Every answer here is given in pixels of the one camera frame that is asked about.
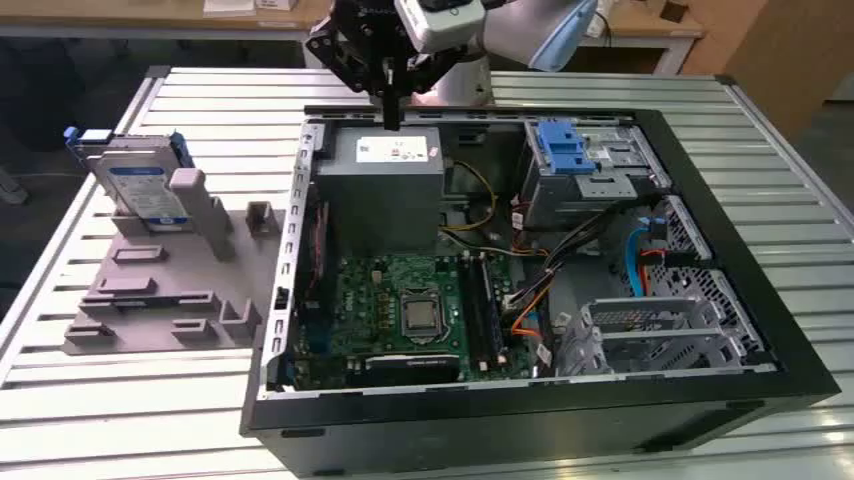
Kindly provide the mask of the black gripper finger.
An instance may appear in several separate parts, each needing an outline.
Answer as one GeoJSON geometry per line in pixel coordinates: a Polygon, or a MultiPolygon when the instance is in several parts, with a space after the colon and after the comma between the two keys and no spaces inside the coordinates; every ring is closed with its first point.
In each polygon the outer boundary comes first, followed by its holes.
{"type": "Polygon", "coordinates": [[[428,54],[422,60],[415,57],[394,60],[394,130],[400,129],[403,119],[402,101],[414,93],[423,94],[451,68],[468,56],[470,48],[458,46],[428,54]]]}
{"type": "Polygon", "coordinates": [[[360,53],[339,40],[332,18],[325,18],[309,31],[304,46],[323,66],[356,93],[367,93],[379,105],[383,127],[395,130],[395,97],[383,60],[360,53]]]}

